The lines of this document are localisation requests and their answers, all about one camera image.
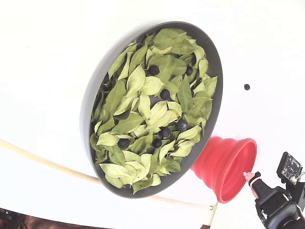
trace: blueberry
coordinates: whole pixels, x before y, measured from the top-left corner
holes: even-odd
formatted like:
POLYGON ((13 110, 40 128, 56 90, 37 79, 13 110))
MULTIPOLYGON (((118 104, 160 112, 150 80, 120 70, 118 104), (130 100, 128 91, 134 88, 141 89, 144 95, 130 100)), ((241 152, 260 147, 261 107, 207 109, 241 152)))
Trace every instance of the blueberry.
POLYGON ((148 68, 148 72, 150 75, 157 75, 160 73, 159 67, 157 65, 151 65, 148 68))
POLYGON ((173 56, 174 56, 175 58, 179 58, 179 57, 180 57, 179 54, 175 54, 175 53, 173 53, 173 56))
POLYGON ((106 83, 106 82, 108 82, 109 81, 109 75, 108 75, 108 73, 106 74, 106 76, 105 76, 105 78, 104 78, 104 82, 106 83))
POLYGON ((159 138, 156 138, 153 142, 152 145, 154 148, 159 148, 160 146, 162 146, 162 141, 159 138))
POLYGON ((118 146, 121 149, 126 149, 129 146, 130 140, 127 138, 121 138, 118 142, 118 146))
POLYGON ((191 66, 187 66, 185 74, 191 75, 192 73, 193 73, 193 68, 191 66))
POLYGON ((159 132, 161 137, 167 137, 168 135, 171 134, 171 131, 168 127, 163 127, 161 128, 161 131, 159 132))
POLYGON ((160 97, 163 99, 163 100, 169 100, 171 98, 171 93, 169 90, 167 89, 163 89, 160 93, 160 97))
POLYGON ((184 119, 180 119, 179 122, 177 122, 176 126, 179 131, 186 131, 188 123, 184 119))

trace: white surface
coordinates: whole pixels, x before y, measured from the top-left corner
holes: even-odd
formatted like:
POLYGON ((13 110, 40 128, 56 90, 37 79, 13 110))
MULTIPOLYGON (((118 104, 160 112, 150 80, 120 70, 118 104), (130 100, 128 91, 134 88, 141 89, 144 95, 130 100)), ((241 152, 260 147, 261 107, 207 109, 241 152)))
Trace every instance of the white surface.
MULTIPOLYGON (((223 64, 224 95, 214 135, 255 139, 255 170, 271 187, 279 185, 275 171, 284 151, 305 164, 305 2, 194 0, 191 4, 2 1, 0 139, 94 176, 81 145, 79 113, 96 66, 130 32, 163 21, 186 21, 211 37, 223 64), (245 83, 250 91, 243 89, 245 83)), ((210 216, 208 210, 119 198, 103 186, 2 148, 0 173, 0 207, 41 218, 117 229, 198 229, 210 216), (160 221, 134 216, 155 212, 173 220, 170 224, 162 220, 160 226, 160 221)), ((232 202, 219 205, 212 229, 263 228, 251 194, 244 187, 232 202)), ((191 171, 160 195, 215 202, 213 192, 191 171)))

